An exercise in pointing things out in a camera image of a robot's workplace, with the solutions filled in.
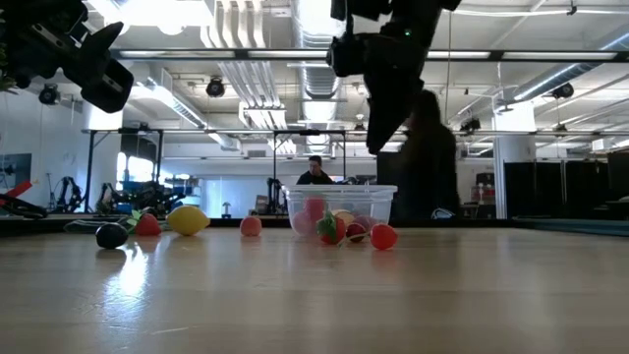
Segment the person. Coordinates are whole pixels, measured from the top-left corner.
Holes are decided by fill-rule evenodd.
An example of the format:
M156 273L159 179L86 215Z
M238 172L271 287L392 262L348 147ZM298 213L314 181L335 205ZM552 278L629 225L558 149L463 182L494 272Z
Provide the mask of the person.
M311 156L308 161L310 162L310 168L308 172L300 176L299 180L297 181L298 185L334 184L330 176L328 176L321 169L321 156Z
M408 139L400 149L400 216L428 219L440 208L458 213L456 139L441 124L439 102L433 92L424 89L418 93L405 124Z

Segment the plastic container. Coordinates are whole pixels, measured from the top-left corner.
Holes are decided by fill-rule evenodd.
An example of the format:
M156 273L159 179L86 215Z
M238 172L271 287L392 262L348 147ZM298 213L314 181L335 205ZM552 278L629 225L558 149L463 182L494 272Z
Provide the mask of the plastic container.
M304 185L284 186L293 230L301 236L315 235L316 222L328 211L347 221L364 224L368 231L388 223L396 186Z

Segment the table surface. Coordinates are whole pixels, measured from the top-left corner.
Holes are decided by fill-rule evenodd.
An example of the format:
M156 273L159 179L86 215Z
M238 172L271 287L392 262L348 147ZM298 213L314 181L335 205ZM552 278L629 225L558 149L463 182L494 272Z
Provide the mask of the table surface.
M0 239L8 353L629 352L629 243L401 231L392 251L260 238Z

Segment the plastic fruit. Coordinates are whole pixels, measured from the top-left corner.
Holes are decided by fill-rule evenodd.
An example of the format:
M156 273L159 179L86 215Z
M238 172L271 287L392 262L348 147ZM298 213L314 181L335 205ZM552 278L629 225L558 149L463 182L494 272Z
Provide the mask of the plastic fruit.
M157 218L149 213L142 215L136 225L136 235L138 236L159 236L161 227Z
M354 223L351 223L349 226L347 226L347 231L345 232L345 236L347 236L347 238L350 241L354 243L359 243L363 241L365 236L352 238L353 236L358 236L358 235L367 235L367 230L365 229L363 225L354 222Z
M312 236L315 234L315 223L311 221L311 217L304 211L299 211L293 216L292 222L295 232L300 236Z
M397 232L386 224L378 224L372 228L372 245L383 251L397 243Z
M367 232L372 231L372 227L377 224L377 221L371 216L361 215L354 219L355 223L363 225Z
M316 223L316 234L323 243L337 245L345 237L345 222L328 212Z
M354 215L352 215L352 213L349 212L348 210L344 210L344 209L333 210L332 215L342 218L343 222L345 222L346 225L349 225L352 222L354 222Z
M243 236L259 236L262 221L255 216L247 216L240 222L240 233Z
M209 225L209 219L196 206L179 206L166 216L168 225L183 236L196 235Z
M325 201L319 197L309 197L306 199L305 211L312 222L317 222L323 219Z
M107 250L114 250L127 242L129 232L121 224L110 222L96 230L96 244Z

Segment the red object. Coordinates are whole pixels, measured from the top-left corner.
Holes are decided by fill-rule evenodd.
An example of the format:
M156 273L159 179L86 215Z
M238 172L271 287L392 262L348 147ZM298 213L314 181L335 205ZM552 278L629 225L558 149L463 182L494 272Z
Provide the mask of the red object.
M378 224L372 229L372 245L383 251L397 243L397 232L386 224Z
M240 222L240 233L243 236L259 236L262 231L262 221L255 216L247 216Z
M161 234L159 221L152 214L146 213L142 215L138 225L136 225L136 234L138 236L159 236Z
M334 241L332 241L332 238L330 237L330 235L322 235L321 236L321 241L323 241L324 243L328 244L328 245L337 245L339 242L341 242L341 240L343 240L343 237L345 237L345 221L343 221L343 219L335 217L336 219L336 238L334 239Z
M325 213L325 201L319 197L311 197L306 199L305 211L312 222L323 219Z
M363 225L365 230L370 232L372 231L372 227L377 224L377 221L371 216L361 215L354 219L354 223Z
M361 225L359 223L356 223L356 222L352 222L347 227L347 232L345 232L345 236L350 238L350 241L352 241L354 243L360 243L361 241L363 241L365 236L357 237L357 238L351 238L351 237L352 236L361 235L361 234L367 234L367 230L365 229L365 227L363 225Z
M293 228L300 236L312 236L315 234L315 222L311 221L310 215L304 210L297 212L293 216Z
M22 195L24 192L29 190L30 187L32 187L32 183L30 181L25 181L17 185L11 191L8 191L7 193L5 193L5 195L9 197L17 198L20 195ZM0 201L0 207L3 206L4 204L5 204L5 201Z

